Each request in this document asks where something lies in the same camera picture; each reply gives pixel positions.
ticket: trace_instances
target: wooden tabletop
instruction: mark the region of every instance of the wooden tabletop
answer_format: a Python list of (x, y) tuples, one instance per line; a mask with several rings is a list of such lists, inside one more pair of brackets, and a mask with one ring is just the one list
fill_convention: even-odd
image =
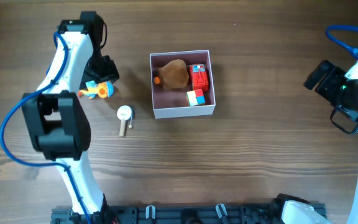
[[(344, 70), (354, 63), (324, 29), (358, 26), (358, 1), (18, 1), (0, 4), (0, 125), (44, 79), (62, 19), (96, 10), (108, 25), (102, 53), (119, 70), (116, 92), (80, 101), (93, 174), (110, 205), (240, 204), (285, 193), (325, 203), (330, 220), (346, 222), (358, 134), (336, 129), (329, 103), (303, 82), (323, 59)], [(358, 46), (358, 35), (337, 36)], [(149, 54), (203, 49), (211, 54), (214, 114), (154, 119)], [(118, 136), (121, 105), (135, 111), (126, 138)], [(5, 139), (18, 157), (44, 161), (21, 111)], [(71, 200), (55, 168), (21, 166), (0, 148), (0, 223), (48, 223), (59, 205)]]

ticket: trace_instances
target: blue tube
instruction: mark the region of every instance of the blue tube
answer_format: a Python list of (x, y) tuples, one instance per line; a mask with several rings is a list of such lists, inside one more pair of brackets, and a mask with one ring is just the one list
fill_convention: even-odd
[(5, 127), (8, 123), (8, 121), (10, 120), (10, 118), (12, 117), (12, 115), (21, 107), (23, 106), (29, 99), (32, 99), (38, 95), (40, 95), (43, 91), (45, 90), (48, 90), (49, 88), (51, 88), (60, 78), (60, 76), (62, 75), (65, 67), (66, 67), (66, 63), (67, 63), (67, 59), (68, 59), (68, 47), (67, 47), (67, 44), (65, 42), (65, 40), (63, 39), (63, 37), (61, 37), (61, 35), (57, 32), (55, 32), (53, 34), (53, 41), (55, 42), (55, 46), (57, 47), (57, 41), (56, 41), (56, 38), (59, 38), (60, 41), (62, 42), (63, 44), (63, 48), (64, 48), (64, 51), (65, 51), (65, 56), (64, 56), (64, 59), (63, 59), (63, 63), (62, 63), (62, 66), (60, 67), (58, 73), (56, 74), (56, 77), (44, 88), (42, 88), (41, 90), (38, 90), (38, 91), (35, 91), (31, 94), (29, 94), (28, 96), (26, 96), (25, 98), (21, 99), (18, 104), (16, 104), (11, 110), (10, 112), (8, 112), (8, 114), (6, 115), (6, 117), (4, 118), (4, 121), (2, 122), (1, 124), (1, 128), (0, 128), (0, 145), (2, 147), (2, 149), (4, 150), (4, 152), (6, 153), (6, 155), (12, 159), (13, 161), (17, 162), (17, 163), (20, 163), (22, 165), (25, 165), (25, 166), (31, 166), (31, 167), (49, 167), (49, 166), (60, 166), (62, 168), (64, 168), (64, 170), (67, 172), (67, 176), (70, 180), (70, 183), (72, 184), (73, 186), (73, 190), (74, 190), (74, 193), (75, 193), (75, 196), (77, 197), (77, 200), (78, 202), (80, 203), (81, 205), (81, 208), (83, 209), (84, 211), (84, 214), (85, 214), (85, 218), (86, 220), (88, 221), (89, 224), (91, 224), (91, 219), (90, 219), (90, 216), (88, 215), (88, 212), (86, 211), (86, 208), (85, 208), (85, 205), (82, 201), (82, 198), (80, 196), (80, 193), (75, 185), (75, 181), (74, 181), (74, 178), (73, 178), (73, 174), (71, 173), (71, 170), (68, 166), (66, 166), (65, 164), (62, 164), (62, 163), (59, 163), (59, 162), (48, 162), (48, 163), (31, 163), (31, 162), (26, 162), (26, 161), (23, 161), (19, 158), (17, 158), (16, 156), (14, 156), (10, 151), (9, 149), (6, 147), (5, 145), (5, 140), (4, 140), (4, 133), (5, 133)]
[(356, 26), (349, 26), (349, 25), (331, 25), (326, 29), (326, 36), (328, 37), (328, 39), (330, 39), (331, 41), (333, 41), (334, 43), (337, 43), (339, 46), (345, 48), (347, 51), (349, 51), (349, 53), (356, 59), (358, 59), (358, 49), (355, 47), (351, 47), (347, 44), (345, 44), (344, 42), (338, 40), (337, 38), (335, 38), (334, 36), (332, 36), (330, 34), (331, 30), (344, 30), (344, 31), (351, 31), (351, 32), (356, 32), (358, 33), (358, 27)]

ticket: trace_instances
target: brown toy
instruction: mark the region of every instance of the brown toy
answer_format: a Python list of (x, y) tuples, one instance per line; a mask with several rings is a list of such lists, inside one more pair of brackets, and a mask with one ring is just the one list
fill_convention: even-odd
[(166, 90), (186, 87), (189, 82), (186, 63), (180, 59), (169, 62), (166, 66), (158, 69), (158, 75), (153, 81)]

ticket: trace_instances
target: storage box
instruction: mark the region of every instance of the storage box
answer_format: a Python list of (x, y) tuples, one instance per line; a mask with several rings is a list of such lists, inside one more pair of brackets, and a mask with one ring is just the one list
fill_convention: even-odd
[[(184, 60), (187, 66), (196, 63), (205, 64), (209, 80), (209, 92), (204, 92), (205, 105), (188, 106), (186, 93), (191, 91), (190, 86), (181, 90), (164, 90), (162, 87), (154, 84), (153, 74), (158, 72), (158, 68), (165, 66), (168, 62), (175, 59)], [(150, 71), (153, 111), (156, 119), (211, 115), (213, 113), (216, 103), (209, 50), (150, 54)]]

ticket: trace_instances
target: red toy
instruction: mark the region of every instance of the red toy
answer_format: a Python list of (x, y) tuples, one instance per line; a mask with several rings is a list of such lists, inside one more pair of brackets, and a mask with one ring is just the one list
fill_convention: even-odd
[(205, 70), (205, 65), (203, 64), (195, 64), (190, 65), (190, 77), (191, 77), (191, 85), (193, 86), (193, 90), (209, 90), (208, 77)]

